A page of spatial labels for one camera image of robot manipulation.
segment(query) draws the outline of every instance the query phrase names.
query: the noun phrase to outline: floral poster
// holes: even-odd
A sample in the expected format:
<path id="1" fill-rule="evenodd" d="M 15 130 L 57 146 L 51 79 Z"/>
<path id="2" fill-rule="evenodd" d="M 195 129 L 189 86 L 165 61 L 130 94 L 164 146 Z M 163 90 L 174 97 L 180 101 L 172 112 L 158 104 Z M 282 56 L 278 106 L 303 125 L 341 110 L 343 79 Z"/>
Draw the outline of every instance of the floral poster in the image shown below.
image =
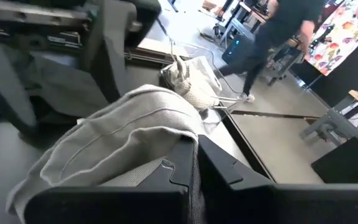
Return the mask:
<path id="1" fill-rule="evenodd" d="M 358 47 L 358 0 L 346 0 L 313 36 L 305 59 L 329 75 Z"/>

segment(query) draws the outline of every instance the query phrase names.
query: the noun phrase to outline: white sneaker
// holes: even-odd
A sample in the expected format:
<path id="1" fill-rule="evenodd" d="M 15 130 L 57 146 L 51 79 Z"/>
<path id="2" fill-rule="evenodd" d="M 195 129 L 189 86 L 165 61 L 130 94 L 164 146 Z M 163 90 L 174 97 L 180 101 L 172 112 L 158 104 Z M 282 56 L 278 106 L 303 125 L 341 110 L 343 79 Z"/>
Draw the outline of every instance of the white sneaker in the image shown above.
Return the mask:
<path id="1" fill-rule="evenodd" d="M 252 94 L 246 95 L 245 93 L 237 97 L 239 100 L 247 103 L 252 103 L 255 101 L 255 97 Z"/>

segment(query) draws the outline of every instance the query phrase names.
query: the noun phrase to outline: gray fabric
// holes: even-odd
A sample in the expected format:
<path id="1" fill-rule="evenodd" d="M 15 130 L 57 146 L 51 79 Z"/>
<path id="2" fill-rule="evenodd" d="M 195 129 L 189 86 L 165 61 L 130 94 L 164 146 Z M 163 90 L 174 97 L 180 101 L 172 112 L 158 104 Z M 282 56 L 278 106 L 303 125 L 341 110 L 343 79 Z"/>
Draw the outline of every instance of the gray fabric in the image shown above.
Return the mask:
<path id="1" fill-rule="evenodd" d="M 146 179 L 161 164 L 163 158 L 156 159 L 148 164 L 144 164 L 125 174 L 107 181 L 102 187 L 136 187 Z"/>
<path id="2" fill-rule="evenodd" d="M 113 178 L 117 180 L 112 184 L 134 184 L 124 183 L 121 175 L 127 173 L 132 179 L 137 176 L 141 181 L 151 169 L 141 175 L 140 169 L 128 172 L 161 159 L 180 136 L 188 136 L 194 141 L 195 152 L 190 207 L 193 213 L 200 212 L 200 203 L 195 202 L 200 197 L 196 160 L 199 134 L 204 134 L 204 129 L 194 107 L 170 90 L 144 85 L 62 136 L 31 168 L 27 178 L 14 187 L 8 196 L 7 209 L 24 223 L 25 205 L 45 189 L 101 185 Z"/>
<path id="3" fill-rule="evenodd" d="M 55 111 L 87 117 L 108 105 L 92 76 L 71 67 L 75 66 L 74 58 L 52 53 L 27 54 L 6 46 L 4 52 L 27 93 L 40 96 Z"/>

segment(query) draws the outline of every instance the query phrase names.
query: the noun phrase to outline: black plastic frame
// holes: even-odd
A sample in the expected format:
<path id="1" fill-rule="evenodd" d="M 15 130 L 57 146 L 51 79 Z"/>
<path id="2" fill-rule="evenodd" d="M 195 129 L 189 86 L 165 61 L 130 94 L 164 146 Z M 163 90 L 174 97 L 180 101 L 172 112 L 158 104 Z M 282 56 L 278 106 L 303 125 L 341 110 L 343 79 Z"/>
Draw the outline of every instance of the black plastic frame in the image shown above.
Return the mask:
<path id="1" fill-rule="evenodd" d="M 182 137 L 161 164 L 135 187 L 55 187 L 32 197 L 27 224 L 191 223 L 193 140 Z"/>
<path id="2" fill-rule="evenodd" d="M 267 166 L 263 163 L 255 149 L 237 126 L 231 114 L 228 114 L 225 111 L 221 111 L 221 113 L 223 124 L 225 125 L 227 131 L 229 131 L 229 134 L 232 136 L 234 142 L 241 150 L 241 153 L 243 153 L 244 157 L 247 159 L 251 168 L 271 181 L 276 182 Z"/>

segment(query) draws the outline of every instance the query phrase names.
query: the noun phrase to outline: black wall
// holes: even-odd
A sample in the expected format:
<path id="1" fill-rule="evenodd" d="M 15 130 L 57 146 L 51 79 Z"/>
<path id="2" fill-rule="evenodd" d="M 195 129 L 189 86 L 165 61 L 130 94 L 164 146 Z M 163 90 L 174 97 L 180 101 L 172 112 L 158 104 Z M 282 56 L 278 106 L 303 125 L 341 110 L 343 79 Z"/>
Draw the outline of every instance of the black wall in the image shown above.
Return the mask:
<path id="1" fill-rule="evenodd" d="M 320 72 L 308 62 L 294 65 L 292 72 L 307 85 L 317 78 Z M 358 48 L 327 77 L 320 78 L 311 89 L 329 106 L 335 106 L 346 97 L 349 90 L 358 90 Z"/>

